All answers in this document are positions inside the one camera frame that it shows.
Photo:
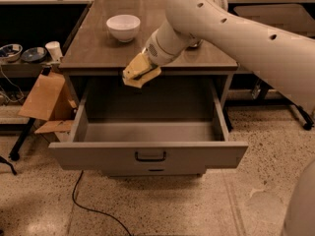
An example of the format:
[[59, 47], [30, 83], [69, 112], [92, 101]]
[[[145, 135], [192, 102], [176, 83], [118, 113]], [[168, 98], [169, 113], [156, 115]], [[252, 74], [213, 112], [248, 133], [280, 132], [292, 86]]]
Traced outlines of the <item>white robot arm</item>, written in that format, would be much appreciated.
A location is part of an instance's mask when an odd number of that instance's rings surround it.
[[139, 88], [191, 44], [206, 40], [307, 114], [315, 111], [315, 40], [240, 18], [226, 0], [167, 0], [165, 21], [123, 71]]

